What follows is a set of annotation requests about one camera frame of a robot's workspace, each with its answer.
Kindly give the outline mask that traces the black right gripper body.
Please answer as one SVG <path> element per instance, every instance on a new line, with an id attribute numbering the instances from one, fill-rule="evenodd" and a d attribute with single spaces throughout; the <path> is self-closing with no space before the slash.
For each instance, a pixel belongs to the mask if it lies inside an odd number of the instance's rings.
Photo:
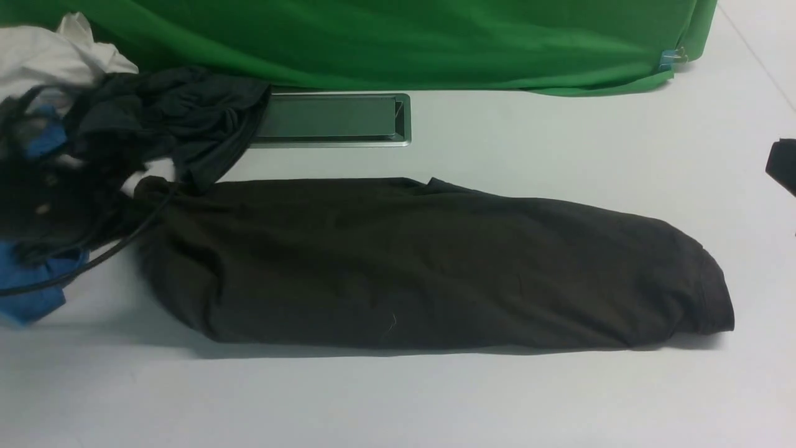
<path id="1" fill-rule="evenodd" d="M 795 139 L 779 139 L 774 142 L 765 167 L 765 173 L 794 197 L 796 196 L 795 147 Z"/>

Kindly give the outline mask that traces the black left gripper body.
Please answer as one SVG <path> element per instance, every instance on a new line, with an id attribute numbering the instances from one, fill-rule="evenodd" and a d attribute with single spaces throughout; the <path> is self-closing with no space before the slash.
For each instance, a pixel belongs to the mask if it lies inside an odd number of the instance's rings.
<path id="1" fill-rule="evenodd" d="M 132 198 L 123 185 L 143 171 L 137 151 L 68 138 L 43 155 L 30 146 L 55 118 L 34 94 L 2 101 L 2 241 L 20 262 L 43 262 L 112 241 L 127 244 L 156 221 L 162 204 Z"/>

